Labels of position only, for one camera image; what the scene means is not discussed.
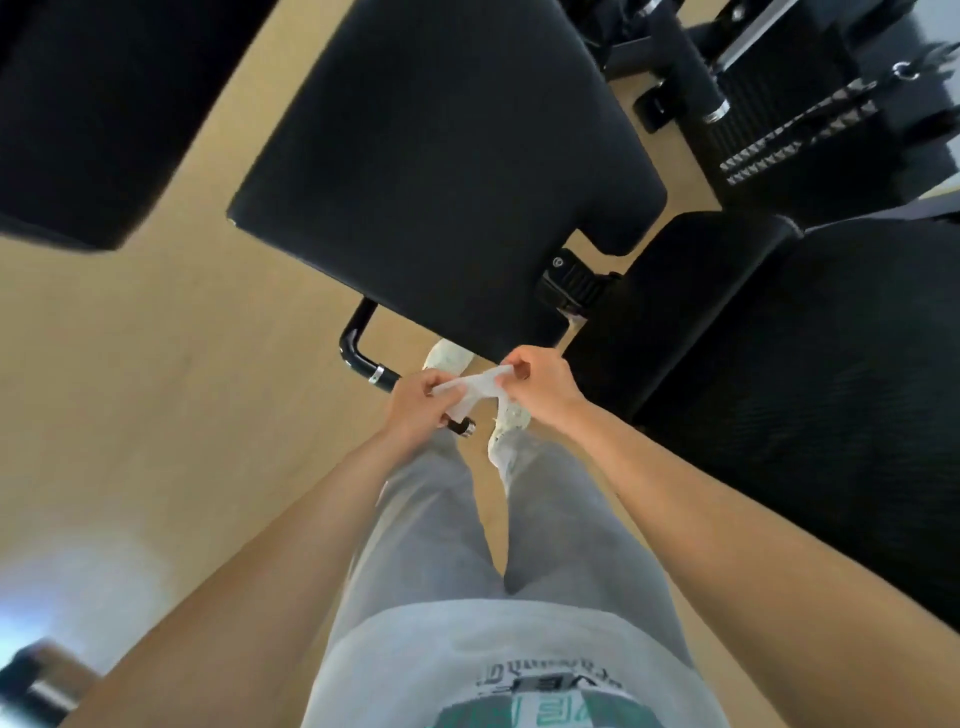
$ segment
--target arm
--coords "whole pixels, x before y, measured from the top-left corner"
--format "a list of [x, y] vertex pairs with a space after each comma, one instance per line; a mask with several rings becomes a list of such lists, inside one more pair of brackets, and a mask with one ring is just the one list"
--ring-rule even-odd
[[795, 728], [956, 725], [960, 636], [889, 584], [587, 402], [553, 350], [501, 385], [583, 447], [666, 571]]
[[436, 370], [401, 379], [383, 428], [151, 630], [64, 726], [270, 725], [384, 481], [463, 396], [428, 396], [450, 379]]

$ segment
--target gray sweatpants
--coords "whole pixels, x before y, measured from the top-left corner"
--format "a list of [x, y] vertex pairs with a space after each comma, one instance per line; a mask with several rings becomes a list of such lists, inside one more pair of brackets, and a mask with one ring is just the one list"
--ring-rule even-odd
[[660, 564], [613, 513], [583, 464], [523, 430], [501, 437], [493, 459], [510, 509], [503, 576], [493, 567], [456, 438], [439, 430], [384, 486], [327, 649], [392, 607], [526, 599], [618, 615], [693, 667]]

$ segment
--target white sneaker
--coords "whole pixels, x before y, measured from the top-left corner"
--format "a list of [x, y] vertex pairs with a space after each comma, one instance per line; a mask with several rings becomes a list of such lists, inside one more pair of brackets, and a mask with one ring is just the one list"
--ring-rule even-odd
[[423, 369], [439, 369], [441, 372], [460, 376], [467, 370], [471, 361], [473, 361], [473, 352], [457, 346], [452, 341], [441, 339], [433, 345], [433, 349], [426, 356]]
[[487, 443], [487, 457], [490, 458], [490, 461], [496, 465], [497, 468], [500, 466], [497, 465], [497, 461], [493, 456], [493, 449], [497, 441], [508, 432], [526, 429], [529, 424], [530, 412], [514, 401], [507, 404], [502, 411], [497, 410], [496, 425], [493, 426], [493, 435], [490, 436], [490, 441]]

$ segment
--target white tissue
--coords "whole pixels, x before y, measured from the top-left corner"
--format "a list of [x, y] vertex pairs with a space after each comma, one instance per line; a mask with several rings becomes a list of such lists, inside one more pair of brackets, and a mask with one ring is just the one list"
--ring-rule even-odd
[[464, 398], [446, 410], [446, 416], [455, 423], [462, 422], [476, 403], [485, 400], [487, 397], [496, 397], [496, 413], [500, 415], [510, 403], [510, 398], [507, 397], [506, 392], [496, 385], [496, 378], [513, 372], [514, 367], [510, 364], [503, 367], [493, 367], [483, 374], [461, 376], [459, 379], [438, 384], [433, 388], [433, 392], [440, 394], [453, 387], [466, 387], [467, 391], [464, 393]]

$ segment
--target black cushion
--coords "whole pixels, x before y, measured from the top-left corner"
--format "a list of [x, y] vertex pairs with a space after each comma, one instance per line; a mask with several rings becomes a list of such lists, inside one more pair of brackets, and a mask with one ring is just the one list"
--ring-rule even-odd
[[230, 208], [242, 229], [488, 358], [578, 227], [629, 252], [665, 191], [556, 0], [358, 0]]
[[750, 276], [799, 230], [749, 212], [690, 212], [604, 291], [564, 356], [584, 395], [631, 420]]
[[960, 228], [772, 255], [635, 422], [960, 628]]
[[112, 249], [276, 0], [0, 0], [0, 233]]

